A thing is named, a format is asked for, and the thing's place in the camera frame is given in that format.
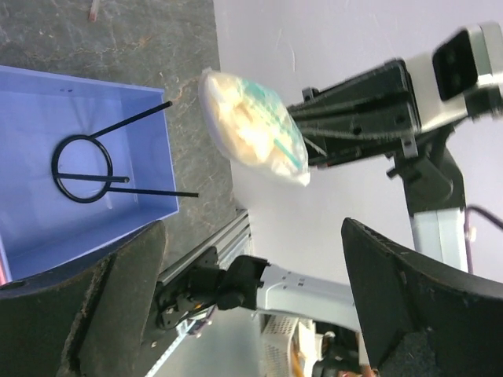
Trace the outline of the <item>white perforated basket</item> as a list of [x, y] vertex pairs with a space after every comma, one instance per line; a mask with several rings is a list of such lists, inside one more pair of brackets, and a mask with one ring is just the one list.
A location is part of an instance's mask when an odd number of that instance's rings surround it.
[[266, 376], [311, 376], [317, 360], [312, 320], [272, 315], [261, 340]]

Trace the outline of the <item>black wire ring stand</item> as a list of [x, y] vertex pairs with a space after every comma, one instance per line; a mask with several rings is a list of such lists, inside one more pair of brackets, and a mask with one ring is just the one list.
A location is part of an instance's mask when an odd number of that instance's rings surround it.
[[109, 193], [197, 198], [175, 188], [162, 102], [92, 133], [59, 141], [50, 160], [54, 184], [75, 203], [96, 203]]

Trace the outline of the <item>large purple bin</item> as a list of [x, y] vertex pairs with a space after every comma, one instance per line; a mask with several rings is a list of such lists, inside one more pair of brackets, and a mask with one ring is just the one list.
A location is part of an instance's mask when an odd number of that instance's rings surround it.
[[1, 263], [44, 272], [178, 213], [164, 91], [1, 69]]

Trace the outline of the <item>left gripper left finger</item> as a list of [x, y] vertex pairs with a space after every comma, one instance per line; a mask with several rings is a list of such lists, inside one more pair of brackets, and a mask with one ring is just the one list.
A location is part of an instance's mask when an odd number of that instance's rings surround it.
[[3, 376], [144, 376], [166, 244], [155, 221], [90, 254], [1, 287]]

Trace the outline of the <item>plastic bag of cotton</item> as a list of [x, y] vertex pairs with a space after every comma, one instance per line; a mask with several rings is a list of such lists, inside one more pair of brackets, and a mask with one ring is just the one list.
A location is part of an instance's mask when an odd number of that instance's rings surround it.
[[228, 160], [282, 181], [309, 185], [307, 147], [275, 91], [208, 68], [199, 78], [198, 100], [208, 133]]

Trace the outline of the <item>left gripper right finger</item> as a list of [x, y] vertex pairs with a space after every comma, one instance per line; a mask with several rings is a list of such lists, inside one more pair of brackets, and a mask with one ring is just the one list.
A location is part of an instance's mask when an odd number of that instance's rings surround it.
[[372, 367], [382, 376], [500, 376], [502, 285], [352, 218], [341, 236]]

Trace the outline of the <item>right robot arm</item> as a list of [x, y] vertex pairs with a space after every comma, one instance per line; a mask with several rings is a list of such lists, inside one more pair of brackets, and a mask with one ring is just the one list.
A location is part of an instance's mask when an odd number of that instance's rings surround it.
[[[390, 60], [327, 89], [305, 89], [303, 102], [291, 106], [259, 84], [211, 69], [200, 77], [199, 96], [212, 126], [236, 107], [264, 121], [285, 121], [302, 142], [298, 177], [310, 167], [392, 157], [388, 176], [402, 179], [416, 250], [468, 270], [463, 177], [446, 149], [449, 135], [468, 117], [465, 95], [446, 99], [427, 57]], [[263, 259], [240, 256], [226, 270], [197, 266], [185, 275], [181, 293], [188, 309], [165, 291], [157, 296], [157, 325], [165, 331], [210, 306], [360, 328], [362, 303], [351, 286], [294, 274]]]

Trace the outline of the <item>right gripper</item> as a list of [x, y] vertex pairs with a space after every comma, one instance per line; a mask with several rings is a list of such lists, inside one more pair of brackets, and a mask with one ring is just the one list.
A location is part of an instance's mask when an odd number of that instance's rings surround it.
[[393, 59], [288, 106], [304, 129], [341, 134], [304, 134], [310, 167], [333, 167], [391, 154], [400, 139], [420, 128], [406, 62]]

